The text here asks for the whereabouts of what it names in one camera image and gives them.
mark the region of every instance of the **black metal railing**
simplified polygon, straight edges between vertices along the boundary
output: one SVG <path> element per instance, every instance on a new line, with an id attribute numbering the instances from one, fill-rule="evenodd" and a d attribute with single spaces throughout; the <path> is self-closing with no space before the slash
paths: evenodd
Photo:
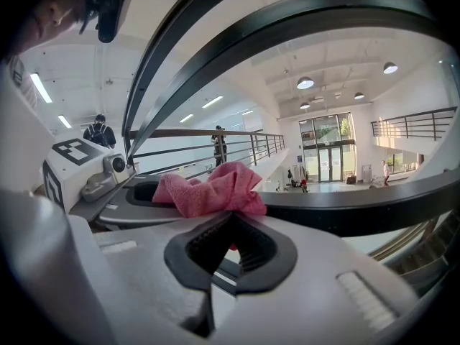
<path id="1" fill-rule="evenodd" d="M 395 118 L 371 121 L 372 135 L 386 138 L 442 138 L 451 125 L 456 107 L 424 111 Z"/>
<path id="2" fill-rule="evenodd" d="M 130 132 L 129 137 L 135 139 L 137 131 Z M 216 136 L 217 142 L 209 144 L 209 140 L 212 136 Z M 155 130 L 150 138 L 168 138 L 168 137 L 206 137 L 208 144 L 200 144 L 192 147 L 164 149 L 154 152 L 145 152 L 133 155 L 133 159 L 139 159 L 143 157 L 152 157 L 158 155 L 164 155 L 173 152 L 182 152 L 190 150 L 203 150 L 207 148 L 214 148 L 209 152 L 209 156 L 200 157 L 195 160 L 180 162 L 174 165 L 168 165 L 166 167 L 159 167 L 154 170 L 143 171 L 143 175 L 151 174 L 164 174 L 173 173 L 180 167 L 192 167 L 195 166 L 195 171 L 199 171 L 200 166 L 205 170 L 200 170 L 192 175 L 188 175 L 186 179 L 196 178 L 200 175 L 211 173 L 215 167 L 206 168 L 202 162 L 208 160 L 219 159 L 220 163 L 227 162 L 227 157 L 232 155 L 231 161 L 242 161 L 246 166 L 257 165 L 257 163 L 265 158 L 271 157 L 274 154 L 285 149 L 284 136 L 277 134 L 266 134 L 266 133 L 254 133 L 254 132 L 230 132 L 230 131 L 216 131 L 216 130 L 194 130 L 194 129 L 157 129 Z M 224 138 L 227 137 L 241 137 L 232 139 L 236 142 L 226 142 Z"/>

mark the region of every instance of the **pink cloth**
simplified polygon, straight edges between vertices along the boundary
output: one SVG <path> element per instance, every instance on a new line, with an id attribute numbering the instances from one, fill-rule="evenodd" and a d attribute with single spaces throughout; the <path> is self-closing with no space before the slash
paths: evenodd
<path id="1" fill-rule="evenodd" d="M 152 202 L 174 203 L 184 217 L 197 217 L 216 211 L 241 211 L 265 215 L 267 207 L 251 189 L 262 178 L 241 162 L 227 162 L 214 170 L 208 181 L 186 180 L 165 174 Z"/>

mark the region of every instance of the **ceiling light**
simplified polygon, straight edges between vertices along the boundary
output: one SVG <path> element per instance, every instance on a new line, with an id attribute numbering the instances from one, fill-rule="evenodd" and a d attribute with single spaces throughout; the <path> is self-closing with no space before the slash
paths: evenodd
<path id="1" fill-rule="evenodd" d="M 191 118 L 193 116 L 193 114 L 189 114 L 187 115 L 184 119 L 182 119 L 181 121 L 179 121 L 180 123 L 183 123 L 184 121 L 187 121 L 189 120 L 189 118 Z"/>
<path id="2" fill-rule="evenodd" d="M 59 118 L 59 120 L 61 120 L 61 122 L 65 125 L 67 129 L 70 129 L 72 127 L 67 121 L 67 119 L 64 117 L 64 115 L 57 115 L 57 117 Z"/>
<path id="3" fill-rule="evenodd" d="M 313 79 L 311 79 L 310 77 L 302 77 L 297 82 L 297 88 L 307 89 L 310 88 L 313 84 L 315 84 L 315 82 L 313 82 Z"/>
<path id="4" fill-rule="evenodd" d="M 394 73 L 396 70 L 397 70 L 396 64 L 393 64 L 391 62 L 388 62 L 385 65 L 383 65 L 383 73 L 385 74 Z"/>
<path id="5" fill-rule="evenodd" d="M 34 82 L 35 87 L 37 90 L 40 92 L 40 95 L 42 95 L 43 99 L 47 104 L 52 102 L 50 96 L 48 95 L 48 92 L 45 90 L 45 87 L 43 86 L 42 81 L 40 80 L 40 77 L 38 76 L 37 73 L 33 73 L 30 75 L 30 79 L 32 79 L 32 82 Z"/>
<path id="6" fill-rule="evenodd" d="M 221 98 L 223 98 L 223 96 L 217 96 L 214 100 L 211 100 L 209 101 L 208 103 L 205 103 L 203 105 L 203 109 L 205 109 L 206 107 L 212 105 L 214 102 L 217 102 L 218 100 L 220 100 Z"/>

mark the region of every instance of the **pendant light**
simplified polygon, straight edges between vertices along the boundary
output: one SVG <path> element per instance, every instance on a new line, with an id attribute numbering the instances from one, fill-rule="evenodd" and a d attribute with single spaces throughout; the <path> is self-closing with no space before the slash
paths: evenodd
<path id="1" fill-rule="evenodd" d="M 397 66 L 394 63 L 391 63 L 390 61 L 383 65 L 383 73 L 385 74 L 391 74 L 394 73 L 397 70 Z"/>
<path id="2" fill-rule="evenodd" d="M 313 79 L 311 79 L 310 77 L 302 77 L 297 82 L 297 88 L 307 89 L 310 88 L 313 84 L 315 84 L 315 82 L 313 82 Z"/>

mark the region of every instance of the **white ceiling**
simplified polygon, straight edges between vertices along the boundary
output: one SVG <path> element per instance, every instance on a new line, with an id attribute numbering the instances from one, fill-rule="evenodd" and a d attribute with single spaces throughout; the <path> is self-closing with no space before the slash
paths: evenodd
<path id="1" fill-rule="evenodd" d="M 111 125 L 120 127 L 127 92 L 143 50 L 175 1 L 133 0 L 119 36 L 110 45 L 98 43 L 95 31 L 90 28 L 81 36 L 73 30 L 24 54 L 27 68 L 40 74 L 53 99 L 52 104 L 39 99 L 39 115 L 46 125 L 62 129 L 58 114 L 78 125 L 105 113 Z M 160 67 L 147 89 L 134 127 L 140 125 L 182 65 L 207 41 L 238 19 L 276 1 L 279 0 L 225 0 L 207 13 Z M 369 99 L 397 78 L 396 75 L 392 79 L 379 78 L 385 60 L 395 61 L 400 66 L 397 75 L 403 75 L 437 51 L 433 40 L 413 35 L 391 29 L 344 29 L 286 42 L 209 83 L 163 125 L 194 127 L 208 119 L 215 120 L 214 114 L 221 114 L 227 106 L 234 108 L 239 104 L 241 110 L 255 104 L 276 117 L 283 117 L 298 111 L 299 96 L 312 96 L 320 91 L 327 106 L 343 106 L 357 88 L 366 91 Z M 285 69 L 289 70 L 287 75 L 283 73 Z M 295 86 L 302 75 L 309 75 L 316 84 L 300 93 Z M 334 103 L 335 91 L 343 92 L 341 103 Z M 206 99 L 216 96 L 224 98 L 207 109 L 201 108 Z M 194 117 L 179 123 L 188 114 Z"/>

